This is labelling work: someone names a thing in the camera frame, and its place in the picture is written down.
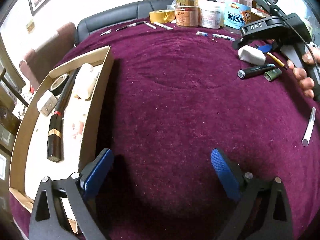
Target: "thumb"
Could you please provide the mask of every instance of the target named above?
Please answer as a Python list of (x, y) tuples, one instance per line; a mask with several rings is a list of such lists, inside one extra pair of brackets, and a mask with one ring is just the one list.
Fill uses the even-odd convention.
[[(311, 51), (313, 53), (313, 56), (315, 57), (315, 60), (320, 63), (320, 49), (312, 47)], [(314, 64), (315, 63), (313, 61), (313, 58), (312, 58), (310, 52), (307, 52), (305, 55), (303, 55), (302, 56), (302, 60), (305, 63), (308, 63), (308, 64)]]

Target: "black leather sofa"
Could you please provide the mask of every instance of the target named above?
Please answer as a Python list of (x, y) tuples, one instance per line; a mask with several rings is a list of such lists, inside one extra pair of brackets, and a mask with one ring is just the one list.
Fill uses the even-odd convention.
[(164, 10), (173, 0), (144, 0), (125, 4), (119, 7), (97, 13), (83, 19), (78, 24), (75, 45), (102, 28), (125, 23), (136, 19), (149, 17), (149, 12)]

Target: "green object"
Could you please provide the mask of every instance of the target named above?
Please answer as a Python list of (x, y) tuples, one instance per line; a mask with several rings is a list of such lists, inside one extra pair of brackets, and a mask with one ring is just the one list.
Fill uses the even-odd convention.
[(263, 75), (268, 81), (275, 80), (278, 76), (281, 76), (282, 72), (279, 68), (275, 68), (273, 70), (270, 70), (268, 72), (265, 72)]

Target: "blue label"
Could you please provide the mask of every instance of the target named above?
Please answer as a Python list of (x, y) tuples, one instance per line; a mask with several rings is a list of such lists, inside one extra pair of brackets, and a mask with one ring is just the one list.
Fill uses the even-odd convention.
[(225, 4), (225, 25), (239, 30), (243, 25), (250, 23), (251, 7), (232, 1), (227, 1)]

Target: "cartoon character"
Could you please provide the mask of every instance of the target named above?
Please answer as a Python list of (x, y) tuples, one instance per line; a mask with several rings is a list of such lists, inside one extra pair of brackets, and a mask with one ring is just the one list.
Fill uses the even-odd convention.
[(235, 3), (230, 4), (230, 7), (233, 9), (239, 9), (239, 6), (237, 6)]
[(240, 14), (242, 15), (242, 20), (244, 21), (244, 24), (250, 23), (251, 10), (247, 10), (247, 11), (240, 10)]

